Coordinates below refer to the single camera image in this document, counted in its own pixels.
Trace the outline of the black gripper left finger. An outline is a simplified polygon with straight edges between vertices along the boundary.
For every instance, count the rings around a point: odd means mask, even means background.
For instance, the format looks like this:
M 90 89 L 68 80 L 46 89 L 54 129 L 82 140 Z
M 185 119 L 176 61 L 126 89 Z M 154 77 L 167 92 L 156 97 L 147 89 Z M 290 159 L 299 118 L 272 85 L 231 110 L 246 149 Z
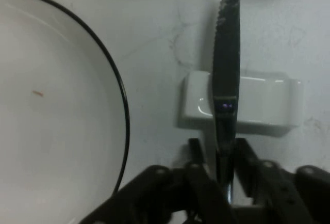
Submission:
M 169 223 L 174 212 L 185 223 L 237 223 L 217 182 L 205 170 L 200 141 L 188 141 L 191 160 L 182 168 L 147 167 L 81 223 Z

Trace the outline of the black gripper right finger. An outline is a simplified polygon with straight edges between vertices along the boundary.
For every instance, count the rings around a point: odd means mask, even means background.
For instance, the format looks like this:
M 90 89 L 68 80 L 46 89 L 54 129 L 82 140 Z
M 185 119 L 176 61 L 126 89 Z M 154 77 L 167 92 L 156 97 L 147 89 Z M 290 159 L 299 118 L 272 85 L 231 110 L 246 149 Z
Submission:
M 329 172 L 312 165 L 294 173 L 261 160 L 248 141 L 235 143 L 235 171 L 248 206 L 234 207 L 239 223 L 329 223 Z

